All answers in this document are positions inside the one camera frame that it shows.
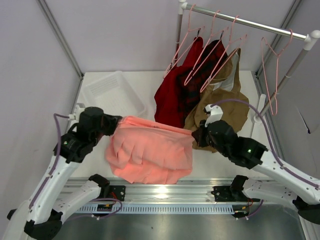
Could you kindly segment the pink pleated skirt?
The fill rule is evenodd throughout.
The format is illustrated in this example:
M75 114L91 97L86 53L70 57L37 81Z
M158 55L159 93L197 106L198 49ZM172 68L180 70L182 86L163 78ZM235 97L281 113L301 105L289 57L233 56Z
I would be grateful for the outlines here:
M126 116L105 150L112 173L129 183L175 184L193 171L192 132Z

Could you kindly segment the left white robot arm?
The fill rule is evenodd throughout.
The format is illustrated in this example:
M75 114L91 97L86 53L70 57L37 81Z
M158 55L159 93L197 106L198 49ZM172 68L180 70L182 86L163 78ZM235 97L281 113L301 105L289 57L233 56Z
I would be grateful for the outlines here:
M61 134L48 168L35 191L17 209L12 209L4 240L52 240L66 220L91 201L113 201L109 198L110 182L94 174L85 184L64 199L58 199L70 176L90 154L102 137L114 134L121 116L108 115L99 107L80 107L67 116L76 122Z

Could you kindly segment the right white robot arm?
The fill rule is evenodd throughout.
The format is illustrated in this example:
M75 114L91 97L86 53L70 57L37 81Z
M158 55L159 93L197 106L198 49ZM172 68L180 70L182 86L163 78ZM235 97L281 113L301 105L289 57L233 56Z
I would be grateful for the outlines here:
M260 142L238 136L223 120L205 125L192 132L200 147L213 147L233 164L266 175L274 182L260 181L237 175L224 196L237 202L259 199L281 204L295 210L300 217L320 223L320 181L302 171L284 165L277 155Z

